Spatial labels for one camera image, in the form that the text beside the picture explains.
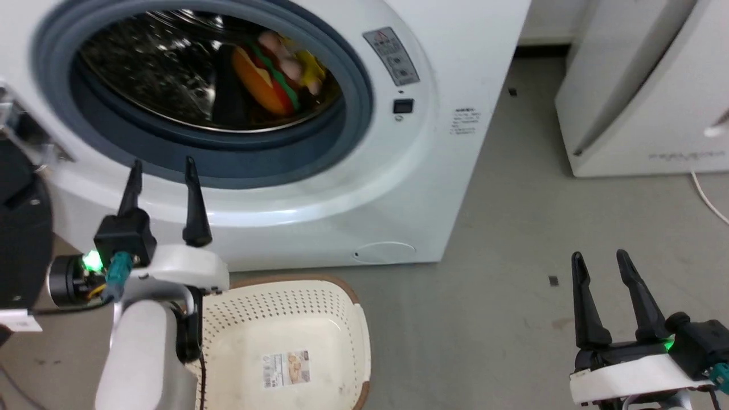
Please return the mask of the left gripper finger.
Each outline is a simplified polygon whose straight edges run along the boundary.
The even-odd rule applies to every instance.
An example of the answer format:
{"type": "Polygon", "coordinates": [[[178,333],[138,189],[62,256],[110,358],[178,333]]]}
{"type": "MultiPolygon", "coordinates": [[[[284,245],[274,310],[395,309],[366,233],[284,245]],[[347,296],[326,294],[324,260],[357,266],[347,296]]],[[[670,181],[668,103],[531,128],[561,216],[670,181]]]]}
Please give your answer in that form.
{"type": "Polygon", "coordinates": [[[139,211],[138,198],[142,192],[142,161],[136,159],[133,161],[122,200],[117,211],[117,217],[128,217],[128,215],[136,214],[139,211]]]}
{"type": "Polygon", "coordinates": [[[185,184],[187,187],[187,218],[182,239],[187,246],[203,248],[212,242],[206,206],[197,166],[192,156],[185,159],[185,184]]]}

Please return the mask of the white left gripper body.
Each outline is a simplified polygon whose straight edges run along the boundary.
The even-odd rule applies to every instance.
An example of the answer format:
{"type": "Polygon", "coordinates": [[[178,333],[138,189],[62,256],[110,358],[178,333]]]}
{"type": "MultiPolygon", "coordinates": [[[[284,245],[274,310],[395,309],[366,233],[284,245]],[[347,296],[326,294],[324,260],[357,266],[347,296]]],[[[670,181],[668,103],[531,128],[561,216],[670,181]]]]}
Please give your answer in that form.
{"type": "Polygon", "coordinates": [[[151,263],[129,277],[130,298],[184,298],[188,288],[206,294],[229,290],[227,263],[205,248],[167,244],[157,247],[151,263]]]}

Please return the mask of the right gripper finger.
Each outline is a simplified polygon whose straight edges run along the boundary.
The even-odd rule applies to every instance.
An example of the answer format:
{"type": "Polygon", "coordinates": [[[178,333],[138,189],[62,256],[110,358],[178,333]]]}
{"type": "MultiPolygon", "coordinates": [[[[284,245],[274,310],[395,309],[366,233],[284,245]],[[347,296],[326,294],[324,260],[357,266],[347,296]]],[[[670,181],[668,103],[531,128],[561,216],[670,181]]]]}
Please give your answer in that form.
{"type": "Polygon", "coordinates": [[[671,333],[666,329],[666,318],[653,298],[643,278],[641,278],[630,255],[624,249],[616,252],[621,280],[627,286],[633,306],[638,342],[655,342],[667,339],[671,333]]]}
{"type": "Polygon", "coordinates": [[[572,283],[576,347],[599,349],[612,343],[612,336],[602,325],[590,291],[591,277],[581,252],[572,254],[572,283]]]}

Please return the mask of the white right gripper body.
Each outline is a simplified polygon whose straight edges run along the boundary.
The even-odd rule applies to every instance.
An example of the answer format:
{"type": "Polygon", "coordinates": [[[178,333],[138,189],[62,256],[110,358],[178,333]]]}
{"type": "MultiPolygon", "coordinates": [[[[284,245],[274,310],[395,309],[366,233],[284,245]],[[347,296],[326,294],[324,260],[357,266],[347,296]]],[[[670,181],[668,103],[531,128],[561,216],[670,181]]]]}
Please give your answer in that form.
{"type": "Polygon", "coordinates": [[[582,348],[568,386],[572,400],[588,407],[690,407],[691,391],[713,392],[706,378],[693,380],[669,355],[674,341],[650,345],[621,342],[607,348],[582,348]]]}

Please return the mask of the dark washing machine door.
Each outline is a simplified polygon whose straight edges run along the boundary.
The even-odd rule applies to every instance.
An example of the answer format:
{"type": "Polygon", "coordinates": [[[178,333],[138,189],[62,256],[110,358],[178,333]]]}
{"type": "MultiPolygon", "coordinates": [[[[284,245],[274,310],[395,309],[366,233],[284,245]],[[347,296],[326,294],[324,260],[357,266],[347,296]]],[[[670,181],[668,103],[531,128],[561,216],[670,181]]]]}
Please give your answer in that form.
{"type": "Polygon", "coordinates": [[[36,303],[53,255],[52,229],[44,179],[18,147],[0,140],[0,310],[36,303]]]}

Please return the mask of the cream perforated laundry basket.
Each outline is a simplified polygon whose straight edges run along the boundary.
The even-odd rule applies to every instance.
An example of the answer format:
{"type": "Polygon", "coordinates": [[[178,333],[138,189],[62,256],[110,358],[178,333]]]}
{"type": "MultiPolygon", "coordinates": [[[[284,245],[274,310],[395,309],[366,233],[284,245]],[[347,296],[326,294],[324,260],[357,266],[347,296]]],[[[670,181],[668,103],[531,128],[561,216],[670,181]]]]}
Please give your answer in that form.
{"type": "Polygon", "coordinates": [[[351,286],[322,274],[234,283],[203,299],[195,410],[363,410],[370,391],[367,319],[351,286]],[[265,389],[262,356],[308,350],[310,383],[265,389]]]}

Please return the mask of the hot dog plush toy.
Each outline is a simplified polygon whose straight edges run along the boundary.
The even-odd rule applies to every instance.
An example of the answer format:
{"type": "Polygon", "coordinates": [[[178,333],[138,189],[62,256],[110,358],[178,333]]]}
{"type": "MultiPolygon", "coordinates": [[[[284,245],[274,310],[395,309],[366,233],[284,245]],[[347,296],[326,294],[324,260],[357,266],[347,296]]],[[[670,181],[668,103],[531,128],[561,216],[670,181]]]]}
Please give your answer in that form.
{"type": "Polygon", "coordinates": [[[234,47],[232,65],[245,90],[266,111],[279,117],[300,111],[302,64],[283,37],[265,31],[234,47]]]}

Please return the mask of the yellow plush toy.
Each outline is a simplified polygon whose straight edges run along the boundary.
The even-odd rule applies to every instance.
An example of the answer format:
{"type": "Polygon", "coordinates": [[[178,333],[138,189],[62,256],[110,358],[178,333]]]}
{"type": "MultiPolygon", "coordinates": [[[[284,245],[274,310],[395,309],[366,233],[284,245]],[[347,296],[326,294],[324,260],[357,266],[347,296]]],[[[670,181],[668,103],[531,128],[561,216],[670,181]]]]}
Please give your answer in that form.
{"type": "Polygon", "coordinates": [[[307,50],[297,50],[294,57],[301,67],[298,83],[307,88],[313,96],[320,95],[323,83],[326,80],[326,68],[307,50]]]}

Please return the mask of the white front-load washing machine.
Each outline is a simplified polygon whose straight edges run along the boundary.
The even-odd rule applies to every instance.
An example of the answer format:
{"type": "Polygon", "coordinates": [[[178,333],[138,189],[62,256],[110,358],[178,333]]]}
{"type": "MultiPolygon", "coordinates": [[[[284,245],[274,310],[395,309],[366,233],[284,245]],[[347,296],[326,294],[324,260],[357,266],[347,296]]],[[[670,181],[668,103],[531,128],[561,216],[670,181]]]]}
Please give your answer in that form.
{"type": "MultiPolygon", "coordinates": [[[[93,248],[131,166],[75,137],[38,88],[39,23],[64,0],[0,0],[0,135],[41,167],[53,234],[93,248]]],[[[292,0],[330,23],[367,68],[372,119],[335,166],[295,183],[202,185],[210,249],[232,272],[442,259],[532,0],[292,0]],[[419,83],[397,87],[362,34],[391,27],[419,83]]],[[[187,187],[148,175],[140,206],[160,245],[182,243],[187,187]]]]}

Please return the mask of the printed label sticker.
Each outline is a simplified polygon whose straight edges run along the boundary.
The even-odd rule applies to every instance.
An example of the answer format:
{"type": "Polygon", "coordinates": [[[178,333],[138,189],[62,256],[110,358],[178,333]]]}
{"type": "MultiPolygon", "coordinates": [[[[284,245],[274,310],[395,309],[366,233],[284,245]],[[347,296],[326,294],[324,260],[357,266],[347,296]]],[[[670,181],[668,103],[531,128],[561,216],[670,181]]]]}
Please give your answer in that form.
{"type": "Polygon", "coordinates": [[[262,371],[265,389],[312,381],[308,350],[263,355],[262,371]]]}

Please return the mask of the grey rubber door gasket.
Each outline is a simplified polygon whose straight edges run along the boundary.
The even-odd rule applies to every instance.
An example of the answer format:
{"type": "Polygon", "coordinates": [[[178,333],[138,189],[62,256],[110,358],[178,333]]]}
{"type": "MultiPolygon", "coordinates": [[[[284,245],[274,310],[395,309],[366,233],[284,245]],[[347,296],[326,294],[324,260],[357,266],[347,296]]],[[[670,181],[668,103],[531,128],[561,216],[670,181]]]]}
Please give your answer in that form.
{"type": "Polygon", "coordinates": [[[64,0],[39,23],[38,88],[75,137],[125,166],[184,182],[192,156],[204,187],[295,183],[346,158],[367,133],[372,81],[354,47],[292,0],[64,0]],[[265,31],[326,68],[300,111],[263,109],[232,65],[265,31]]]}

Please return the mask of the white cabinet appliance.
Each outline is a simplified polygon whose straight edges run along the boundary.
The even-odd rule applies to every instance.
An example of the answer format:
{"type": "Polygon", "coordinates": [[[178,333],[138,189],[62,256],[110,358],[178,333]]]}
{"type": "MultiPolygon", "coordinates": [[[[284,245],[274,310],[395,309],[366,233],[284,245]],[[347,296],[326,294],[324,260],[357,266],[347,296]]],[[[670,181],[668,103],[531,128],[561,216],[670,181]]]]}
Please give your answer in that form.
{"type": "Polygon", "coordinates": [[[729,172],[729,0],[597,0],[555,109],[575,177],[729,172]]]}

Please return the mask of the grey warning label sticker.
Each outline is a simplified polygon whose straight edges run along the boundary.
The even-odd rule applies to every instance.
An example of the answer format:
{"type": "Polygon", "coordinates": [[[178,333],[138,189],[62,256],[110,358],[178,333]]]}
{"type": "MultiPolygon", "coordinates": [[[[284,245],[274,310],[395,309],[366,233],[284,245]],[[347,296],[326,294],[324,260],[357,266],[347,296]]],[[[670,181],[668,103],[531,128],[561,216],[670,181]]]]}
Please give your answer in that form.
{"type": "Polygon", "coordinates": [[[367,31],[362,36],[380,57],[395,86],[419,83],[419,73],[403,42],[391,27],[367,31]]]}

